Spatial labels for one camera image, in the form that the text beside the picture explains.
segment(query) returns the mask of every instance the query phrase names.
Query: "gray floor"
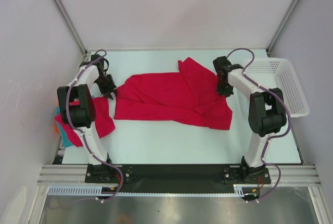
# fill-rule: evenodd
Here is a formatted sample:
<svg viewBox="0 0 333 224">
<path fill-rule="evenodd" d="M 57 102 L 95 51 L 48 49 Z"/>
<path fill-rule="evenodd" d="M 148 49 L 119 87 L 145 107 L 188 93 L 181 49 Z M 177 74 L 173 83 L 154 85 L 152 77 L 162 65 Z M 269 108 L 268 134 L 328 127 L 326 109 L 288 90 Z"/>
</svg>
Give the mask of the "gray floor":
<svg viewBox="0 0 333 224">
<path fill-rule="evenodd" d="M 257 203 L 224 197 L 115 197 L 111 202 L 48 196 L 40 224 L 318 223 L 307 188 L 278 188 Z M 56 210 L 51 208 L 63 206 Z"/>
</svg>

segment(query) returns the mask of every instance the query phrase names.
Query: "white laundry basket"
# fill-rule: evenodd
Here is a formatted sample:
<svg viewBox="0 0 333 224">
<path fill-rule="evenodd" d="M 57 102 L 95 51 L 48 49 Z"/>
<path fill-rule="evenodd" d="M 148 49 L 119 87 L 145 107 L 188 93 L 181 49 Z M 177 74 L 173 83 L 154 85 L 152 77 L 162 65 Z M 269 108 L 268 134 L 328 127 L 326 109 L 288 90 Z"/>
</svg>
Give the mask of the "white laundry basket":
<svg viewBox="0 0 333 224">
<path fill-rule="evenodd" d="M 247 59 L 243 67 L 250 62 Z M 282 58 L 256 58 L 246 69 L 246 74 L 267 89 L 280 88 L 291 117 L 306 116 L 309 106 L 290 61 Z"/>
</svg>

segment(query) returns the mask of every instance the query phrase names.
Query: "purple cable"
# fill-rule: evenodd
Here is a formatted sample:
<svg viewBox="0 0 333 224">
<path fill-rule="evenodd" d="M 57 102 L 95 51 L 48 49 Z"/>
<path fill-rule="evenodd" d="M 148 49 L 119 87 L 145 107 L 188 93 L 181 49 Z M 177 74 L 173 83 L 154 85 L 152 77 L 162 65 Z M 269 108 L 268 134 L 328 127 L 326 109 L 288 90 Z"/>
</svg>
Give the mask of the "purple cable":
<svg viewBox="0 0 333 224">
<path fill-rule="evenodd" d="M 286 135 L 289 133 L 289 131 L 290 131 L 290 129 L 291 129 L 291 115 L 290 115 L 289 109 L 287 108 L 286 104 L 284 103 L 284 101 L 283 101 L 283 100 L 282 100 L 277 94 L 275 94 L 274 92 L 272 92 L 272 91 L 266 89 L 265 87 L 259 85 L 256 81 L 254 81 L 252 78 L 250 78 L 250 77 L 245 73 L 245 70 L 246 70 L 246 69 L 247 69 L 247 68 L 253 63 L 253 61 L 254 61 L 254 52 L 253 52 L 252 50 L 250 50 L 250 49 L 248 49 L 248 48 L 236 48 L 236 49 L 234 49 L 233 51 L 231 51 L 231 52 L 227 55 L 227 58 L 228 58 L 233 52 L 235 52 L 235 51 L 240 51 L 240 50 L 248 51 L 248 52 L 250 52 L 250 53 L 252 54 L 252 59 L 251 59 L 251 61 L 250 61 L 245 67 L 244 67 L 244 69 L 243 69 L 243 71 L 242 71 L 242 75 L 243 75 L 248 81 L 250 81 L 252 84 L 254 84 L 256 87 L 258 87 L 258 88 L 262 89 L 263 91 L 269 93 L 270 95 L 274 96 L 274 97 L 275 97 L 275 98 L 281 103 L 281 105 L 282 105 L 283 108 L 285 109 L 285 111 L 286 111 L 286 113 L 287 113 L 287 116 L 288 116 L 288 128 L 287 128 L 286 132 L 283 133 L 283 134 L 280 134 L 280 135 L 273 135 L 273 136 L 268 137 L 268 138 L 267 138 L 267 141 L 266 141 L 266 143 L 265 143 L 264 149 L 263 149 L 263 151 L 262 151 L 262 153 L 261 153 L 261 160 L 262 160 L 262 163 L 263 163 L 264 165 L 266 165 L 266 166 L 274 166 L 274 167 L 276 167 L 276 169 L 277 169 L 278 172 L 279 172 L 279 175 L 278 175 L 278 178 L 277 178 L 277 180 L 276 180 L 276 183 L 275 183 L 275 185 L 272 187 L 272 189 L 271 189 L 267 194 L 265 194 L 265 195 L 263 195 L 263 196 L 261 196 L 261 197 L 259 198 L 259 199 L 264 199 L 264 198 L 266 198 L 269 194 L 271 194 L 271 193 L 277 188 L 277 186 L 278 186 L 278 184 L 280 183 L 280 180 L 281 180 L 281 169 L 279 168 L 279 166 L 276 165 L 276 164 L 273 164 L 273 163 L 266 163 L 266 162 L 264 161 L 264 156 L 265 156 L 265 153 L 266 153 L 266 151 L 267 151 L 267 149 L 268 149 L 269 141 L 270 141 L 271 139 L 284 137 L 284 136 L 286 136 Z"/>
<path fill-rule="evenodd" d="M 109 198 L 103 200 L 104 202 L 108 202 L 110 200 L 113 199 L 113 197 L 120 191 L 120 189 L 122 188 L 123 186 L 123 180 L 124 180 L 124 176 L 123 176 L 123 173 L 121 172 L 121 170 L 115 166 L 115 165 L 112 165 L 112 164 L 109 164 L 109 163 L 106 163 L 105 161 L 99 159 L 96 155 L 94 155 L 94 153 L 92 152 L 92 150 L 90 149 L 88 143 L 87 143 L 87 139 L 85 138 L 85 133 L 83 130 L 79 129 L 79 128 L 76 128 L 74 125 L 73 125 L 73 122 L 71 120 L 71 117 L 70 117 L 70 114 L 69 114 L 69 96 L 70 96 L 70 93 L 71 93 L 71 90 L 72 88 L 75 86 L 75 84 L 78 82 L 78 80 L 80 79 L 81 75 L 86 71 L 87 68 L 89 68 L 90 66 L 92 66 L 93 64 L 99 62 L 102 58 L 104 58 L 107 53 L 104 49 L 100 49 L 98 51 L 96 51 L 95 54 L 98 54 L 100 51 L 104 51 L 104 55 L 98 57 L 96 60 L 92 61 L 91 63 L 89 63 L 84 69 L 81 70 L 81 72 L 78 74 L 78 76 L 76 77 L 76 79 L 74 80 L 74 82 L 69 86 L 68 88 L 68 91 L 67 91 L 67 96 L 66 96 L 66 115 L 67 115 L 67 120 L 68 120 L 68 124 L 69 126 L 74 129 L 74 130 L 77 130 L 79 131 L 81 134 L 82 134 L 82 138 L 83 138 L 83 141 L 84 141 L 84 145 L 85 147 L 87 148 L 88 152 L 92 155 L 93 158 L 95 158 L 97 161 L 99 161 L 100 163 L 104 164 L 104 165 L 107 165 L 115 170 L 117 170 L 120 174 L 120 178 L 121 178 L 121 181 L 120 181 L 120 184 L 119 184 L 119 187 L 117 188 L 117 190 L 114 192 L 114 194 L 112 196 L 110 196 Z M 95 199 L 95 198 L 84 198 L 84 199 L 80 199 L 80 200 L 77 200 L 77 201 L 74 201 L 72 202 L 71 204 L 73 203 L 76 203 L 76 202 L 80 202 L 80 201 L 84 201 L 84 200 L 92 200 L 92 199 Z"/>
</svg>

